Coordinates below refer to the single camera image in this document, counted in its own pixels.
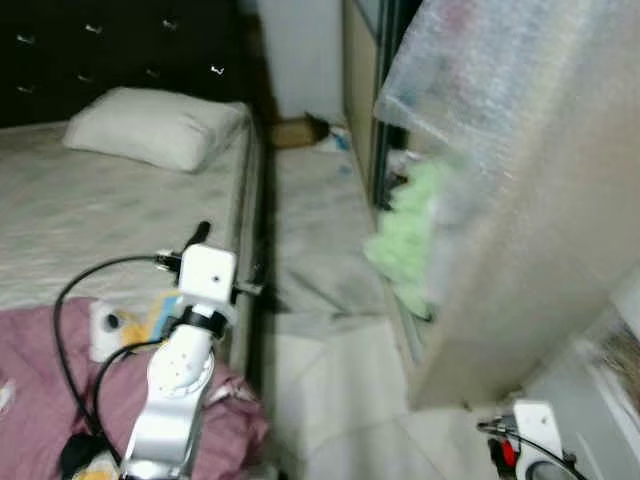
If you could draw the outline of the beige glass wardrobe sliding door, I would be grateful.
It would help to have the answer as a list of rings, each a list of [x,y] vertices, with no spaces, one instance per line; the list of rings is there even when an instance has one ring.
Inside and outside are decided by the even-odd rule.
[[[370,204],[387,209],[389,156],[404,142],[402,129],[378,118],[381,84],[420,0],[340,0],[343,104],[348,131]]]

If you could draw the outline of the pink cartoon print blanket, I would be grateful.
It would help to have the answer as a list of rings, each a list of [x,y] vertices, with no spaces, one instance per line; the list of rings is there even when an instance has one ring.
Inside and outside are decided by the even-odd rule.
[[[100,392],[100,417],[111,443],[125,452],[146,401],[151,349],[119,358]],[[56,480],[70,435],[84,430],[76,402],[61,374],[52,339],[49,306],[0,311],[0,480]],[[193,480],[242,480],[259,463],[268,439],[264,407],[250,385],[224,364],[216,365]]]

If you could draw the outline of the yellow blue children's book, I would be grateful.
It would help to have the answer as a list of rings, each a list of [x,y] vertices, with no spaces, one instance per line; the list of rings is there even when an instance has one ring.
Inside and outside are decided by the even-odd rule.
[[[180,316],[180,301],[182,293],[169,291],[151,303],[145,315],[146,340],[163,339],[168,334],[170,324]]]

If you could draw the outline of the white pillow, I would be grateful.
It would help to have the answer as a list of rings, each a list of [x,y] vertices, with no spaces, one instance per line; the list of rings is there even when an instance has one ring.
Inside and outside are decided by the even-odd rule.
[[[242,102],[118,87],[69,120],[61,145],[192,173],[220,155],[248,122]]]

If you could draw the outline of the white quilted mattress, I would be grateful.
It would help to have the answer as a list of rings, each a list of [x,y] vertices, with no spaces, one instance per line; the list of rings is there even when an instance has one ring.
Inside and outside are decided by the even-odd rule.
[[[211,246],[236,253],[248,282],[259,264],[264,148],[243,111],[227,147],[196,173],[61,143],[61,123],[0,129],[0,310],[76,293],[145,310],[175,276],[148,257],[180,250],[207,221]]]

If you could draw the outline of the pale green cloth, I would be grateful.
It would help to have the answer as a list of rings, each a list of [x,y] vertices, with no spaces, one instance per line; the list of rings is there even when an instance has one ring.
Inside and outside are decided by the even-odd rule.
[[[451,178],[444,159],[420,159],[402,170],[402,182],[389,191],[388,209],[378,214],[378,229],[367,239],[367,261],[387,280],[390,291],[415,317],[430,317],[426,297],[428,255],[433,228],[430,211],[439,189]]]

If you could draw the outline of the white plush toy red patch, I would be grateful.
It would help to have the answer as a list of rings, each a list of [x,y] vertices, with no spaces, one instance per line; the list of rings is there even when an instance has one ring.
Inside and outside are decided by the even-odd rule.
[[[56,461],[60,480],[120,480],[118,463],[104,436],[70,435]]]

